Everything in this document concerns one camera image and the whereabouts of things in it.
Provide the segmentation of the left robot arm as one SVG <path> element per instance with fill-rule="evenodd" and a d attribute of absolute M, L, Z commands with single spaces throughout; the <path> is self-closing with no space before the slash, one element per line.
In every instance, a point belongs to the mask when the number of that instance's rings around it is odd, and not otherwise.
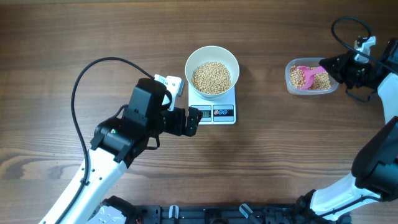
<path fill-rule="evenodd" d="M 122 116 L 100 123 L 90 141 L 88 160 L 82 163 L 42 223 L 86 223 L 108 190 L 128 170 L 133 160 L 151 149 L 149 139 L 163 132 L 194 136 L 202 113 L 197 108 L 164 104 L 171 94 L 154 79 L 141 78 Z"/>

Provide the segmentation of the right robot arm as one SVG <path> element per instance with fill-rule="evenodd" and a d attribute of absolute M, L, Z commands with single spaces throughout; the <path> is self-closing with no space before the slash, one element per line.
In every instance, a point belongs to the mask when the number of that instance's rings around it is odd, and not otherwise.
<path fill-rule="evenodd" d="M 331 186 L 298 198 L 294 223 L 341 223 L 342 216 L 369 203 L 397 199 L 397 39 L 391 39 L 375 65 L 356 49 L 320 60 L 337 82 L 368 87 L 382 101 L 385 126 L 360 150 L 351 172 Z"/>

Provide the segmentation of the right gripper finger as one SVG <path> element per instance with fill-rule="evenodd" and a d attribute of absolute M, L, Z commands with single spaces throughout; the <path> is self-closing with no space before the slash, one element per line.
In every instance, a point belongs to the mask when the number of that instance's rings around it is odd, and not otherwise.
<path fill-rule="evenodd" d="M 328 72 L 352 72 L 356 71 L 353 51 L 336 57 L 325 58 L 319 61 L 319 65 Z"/>
<path fill-rule="evenodd" d="M 345 69 L 337 67 L 323 67 L 325 71 L 338 83 L 345 83 Z"/>

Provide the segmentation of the pink measuring scoop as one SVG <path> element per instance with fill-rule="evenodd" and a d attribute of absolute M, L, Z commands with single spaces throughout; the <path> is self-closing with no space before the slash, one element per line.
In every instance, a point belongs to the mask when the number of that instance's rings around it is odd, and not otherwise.
<path fill-rule="evenodd" d="M 297 69 L 303 71 L 305 84 L 301 87 L 302 90 L 309 89 L 315 80 L 315 75 L 319 73 L 325 72 L 325 69 L 322 66 L 316 67 L 314 69 L 309 69 L 306 66 L 298 66 Z"/>

